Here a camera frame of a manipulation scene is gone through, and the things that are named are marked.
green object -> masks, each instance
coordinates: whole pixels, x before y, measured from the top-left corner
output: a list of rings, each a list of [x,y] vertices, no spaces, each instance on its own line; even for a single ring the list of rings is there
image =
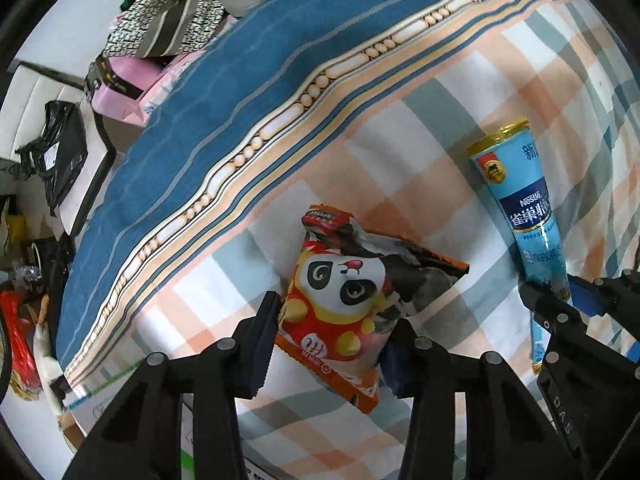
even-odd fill
[[[180,464],[187,471],[196,471],[193,456],[182,449],[180,450]]]
[[[123,0],[123,2],[120,4],[120,10],[122,12],[124,12],[125,10],[129,10],[129,7],[133,5],[133,2],[135,2],[136,0]]]

cable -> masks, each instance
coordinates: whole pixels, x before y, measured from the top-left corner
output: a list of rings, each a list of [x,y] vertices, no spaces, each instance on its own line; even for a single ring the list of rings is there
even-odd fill
[[[638,420],[640,420],[640,412],[636,413],[636,416],[634,417],[634,420],[631,422],[631,425],[629,425],[629,427],[626,428],[625,434],[620,439],[620,442],[616,446],[616,449],[613,450],[613,453],[611,453],[611,456],[607,460],[607,463],[600,470],[600,472],[598,473],[598,476],[596,476],[595,480],[600,480],[602,478],[602,475],[604,475],[604,473],[606,473],[607,469],[609,469],[609,466],[611,465],[611,463],[613,462],[615,457],[620,452],[620,449],[622,449],[622,446],[625,443],[625,440],[627,440],[629,438],[629,435],[631,434],[631,432],[633,431],[633,428],[638,423]]]

blue tube package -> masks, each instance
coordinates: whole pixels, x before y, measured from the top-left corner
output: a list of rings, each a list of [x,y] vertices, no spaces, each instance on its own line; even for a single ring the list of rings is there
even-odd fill
[[[518,119],[483,137],[468,149],[468,156],[510,224],[526,278],[548,285],[558,298],[572,304],[562,240],[529,121]],[[549,334],[533,318],[530,325],[532,368],[538,373]]]

pink bag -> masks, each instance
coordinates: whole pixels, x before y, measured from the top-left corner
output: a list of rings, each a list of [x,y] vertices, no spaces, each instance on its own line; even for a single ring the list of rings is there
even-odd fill
[[[209,41],[209,44],[225,34],[236,21],[235,17],[228,14],[220,23],[218,30],[212,40]],[[172,62],[162,70],[153,85],[145,90],[134,103],[127,105],[119,120],[130,124],[146,125],[151,113],[158,108],[162,102],[164,102],[167,96],[174,89],[174,86],[182,75],[182,72],[184,72],[191,63],[202,56],[204,52],[205,49],[201,48],[195,52],[178,54],[178,56],[174,57]]]
[[[117,121],[124,120],[127,107],[158,79],[162,69],[148,59],[98,56],[91,63],[85,83],[92,108]],[[145,121],[131,116],[128,123],[143,126]]]

red snack package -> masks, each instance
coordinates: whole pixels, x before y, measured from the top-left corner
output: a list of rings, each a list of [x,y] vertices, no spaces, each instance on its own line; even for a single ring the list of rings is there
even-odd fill
[[[378,355],[401,317],[449,289],[468,265],[411,241],[368,233],[313,205],[278,320],[277,345],[362,412],[378,403]]]
[[[36,361],[27,343],[28,323],[20,319],[18,308],[24,297],[14,290],[0,292],[0,308],[4,314],[4,321],[11,342],[12,364],[14,373],[28,388],[38,389],[40,377],[36,369]]]

